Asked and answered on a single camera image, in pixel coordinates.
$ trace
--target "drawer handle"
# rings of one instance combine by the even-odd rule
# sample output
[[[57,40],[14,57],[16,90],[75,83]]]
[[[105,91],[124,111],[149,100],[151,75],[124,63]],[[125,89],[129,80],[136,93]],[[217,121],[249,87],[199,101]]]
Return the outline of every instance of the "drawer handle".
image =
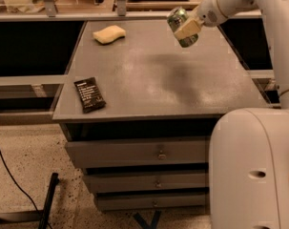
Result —
[[[164,159],[166,159],[166,155],[164,155],[164,154],[159,154],[159,155],[157,156],[157,158],[160,159],[160,160],[164,160]]]
[[[155,182],[155,187],[156,188],[161,188],[162,187],[162,184],[160,183],[160,181],[156,181]]]
[[[166,155],[163,154],[163,150],[160,150],[160,151],[159,151],[159,154],[158,154],[157,158],[158,158],[159,160],[164,160],[164,159],[166,159]]]

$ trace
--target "speckled floor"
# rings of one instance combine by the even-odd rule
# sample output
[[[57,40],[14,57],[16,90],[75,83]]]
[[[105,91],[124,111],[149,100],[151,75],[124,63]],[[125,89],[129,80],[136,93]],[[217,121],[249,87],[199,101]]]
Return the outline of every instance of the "speckled floor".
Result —
[[[81,171],[74,169],[64,149],[66,142],[59,126],[48,115],[0,115],[0,147],[20,186],[28,192],[38,209],[42,209],[53,172],[60,182],[55,190],[49,222],[53,229],[142,227],[134,219],[139,213],[148,224],[153,210],[102,213],[96,210],[93,196],[82,181]],[[31,202],[16,188],[0,159],[0,213],[33,210]],[[157,229],[210,229],[206,208],[160,210]],[[38,222],[0,225],[1,229],[37,228]]]

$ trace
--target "yellow sponge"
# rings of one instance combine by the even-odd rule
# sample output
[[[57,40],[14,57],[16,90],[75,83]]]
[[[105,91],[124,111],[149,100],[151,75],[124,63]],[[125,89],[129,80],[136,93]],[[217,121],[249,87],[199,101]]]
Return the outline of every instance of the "yellow sponge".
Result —
[[[102,31],[93,32],[93,38],[101,44],[108,44],[119,37],[126,36],[126,31],[118,26],[109,26]]]

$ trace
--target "metal leg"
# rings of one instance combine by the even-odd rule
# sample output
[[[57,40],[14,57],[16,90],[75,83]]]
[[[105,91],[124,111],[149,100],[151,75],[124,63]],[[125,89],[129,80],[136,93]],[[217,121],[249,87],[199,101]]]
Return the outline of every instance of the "metal leg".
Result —
[[[55,17],[57,15],[57,7],[54,0],[44,0],[46,13],[49,17]]]
[[[40,221],[38,228],[39,229],[47,228],[49,214],[52,206],[52,199],[54,196],[55,187],[58,184],[58,182],[59,182],[58,174],[53,173],[43,210],[0,213],[0,224]]]
[[[38,229],[45,229],[48,225],[49,214],[52,206],[52,198],[54,197],[55,187],[58,184],[58,174],[53,173],[50,181],[49,191],[47,193],[45,205],[43,207],[42,218],[40,219]]]

